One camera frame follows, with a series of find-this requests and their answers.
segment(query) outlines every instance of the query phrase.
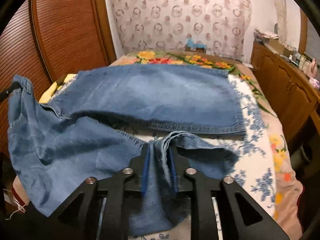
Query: wooden cabinet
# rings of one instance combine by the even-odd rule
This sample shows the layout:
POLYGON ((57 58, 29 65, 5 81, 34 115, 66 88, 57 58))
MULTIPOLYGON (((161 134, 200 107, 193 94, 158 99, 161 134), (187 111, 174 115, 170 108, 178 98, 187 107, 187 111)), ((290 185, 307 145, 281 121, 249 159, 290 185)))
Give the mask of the wooden cabinet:
POLYGON ((261 90, 282 123, 286 140, 290 141, 318 106, 319 92, 298 68, 263 45, 254 43, 251 63, 261 90))

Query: blue denim jeans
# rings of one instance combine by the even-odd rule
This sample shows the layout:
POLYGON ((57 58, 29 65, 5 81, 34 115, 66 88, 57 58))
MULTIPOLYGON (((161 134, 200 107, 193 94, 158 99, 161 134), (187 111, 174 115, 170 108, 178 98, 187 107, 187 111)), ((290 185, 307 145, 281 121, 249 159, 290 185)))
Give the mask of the blue denim jeans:
MULTIPOLYGON (((160 65, 138 66, 139 71, 123 66, 80 72, 76 81, 45 105, 36 101, 27 78, 14 77, 21 88, 14 90, 9 98, 10 157, 30 200, 42 214, 49 216, 85 178, 109 178, 140 155, 144 142, 113 129, 110 123, 114 119, 159 130, 177 129, 161 140, 149 142, 147 191, 141 201, 130 200, 130 235, 169 230, 189 212, 189 200, 176 199, 172 189, 166 164, 170 141, 185 149, 181 155, 189 158, 191 167, 217 179, 228 174, 238 156, 191 134, 196 131, 242 133, 239 102, 228 86, 225 73, 207 72, 198 67, 171 67, 176 71, 171 71, 169 66, 161 69, 160 65), (196 82, 182 69, 198 75, 196 82), (228 103, 221 103, 215 111, 219 107, 201 95, 201 90, 206 93, 210 91, 208 87, 214 90, 216 87, 209 81, 219 84, 220 79, 226 81, 221 86, 228 103), (151 84, 158 89, 169 86, 172 90, 158 94, 151 84), (199 94, 189 89, 198 90, 199 94), (187 94, 181 100, 174 93, 187 94), (220 111, 230 114, 230 118, 216 120, 220 111)), ((213 93, 212 100, 223 102, 220 96, 213 93)))

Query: cabinet handle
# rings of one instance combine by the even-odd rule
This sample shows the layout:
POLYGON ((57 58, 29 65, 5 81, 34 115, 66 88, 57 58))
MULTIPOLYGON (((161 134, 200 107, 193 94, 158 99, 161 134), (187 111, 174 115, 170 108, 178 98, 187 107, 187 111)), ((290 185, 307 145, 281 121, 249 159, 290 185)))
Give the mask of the cabinet handle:
POLYGON ((291 83, 291 80, 289 81, 289 84, 288 84, 288 86, 287 86, 287 91, 289 90, 290 83, 291 83))
POLYGON ((292 90, 293 86, 294 86, 294 83, 292 83, 292 85, 291 85, 291 88, 290 88, 290 91, 289 91, 290 93, 291 93, 291 90, 292 90))

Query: silver bolt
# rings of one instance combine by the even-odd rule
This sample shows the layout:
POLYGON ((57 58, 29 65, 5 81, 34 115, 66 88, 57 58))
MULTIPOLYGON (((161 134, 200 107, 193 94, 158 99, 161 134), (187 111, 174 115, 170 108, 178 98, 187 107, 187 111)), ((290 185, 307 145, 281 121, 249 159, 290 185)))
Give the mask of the silver bolt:
POLYGON ((97 179, 95 177, 88 177, 85 179, 86 184, 95 184, 97 179))
POLYGON ((122 172, 123 172, 124 174, 129 175, 129 174, 133 173, 133 169, 131 169, 131 168, 124 168, 124 169, 122 170, 122 172))
POLYGON ((197 170, 194 168, 188 168, 188 169, 186 169, 186 173, 189 175, 193 175, 193 174, 197 173, 197 170))
POLYGON ((227 184, 233 183, 235 180, 232 177, 226 176, 223 178, 223 181, 227 184))

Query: yellow fabric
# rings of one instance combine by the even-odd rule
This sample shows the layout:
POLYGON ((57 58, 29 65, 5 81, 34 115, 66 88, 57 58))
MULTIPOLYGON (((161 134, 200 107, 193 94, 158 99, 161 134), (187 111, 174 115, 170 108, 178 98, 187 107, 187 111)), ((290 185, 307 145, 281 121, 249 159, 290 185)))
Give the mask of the yellow fabric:
MULTIPOLYGON (((74 78, 76 74, 68 74, 66 78, 64 79, 63 83, 68 83, 71 79, 74 78)), ((39 103, 46 104, 49 102, 50 98, 53 96, 55 91, 59 90, 62 86, 57 86, 57 82, 54 82, 49 89, 44 92, 39 100, 39 103)))

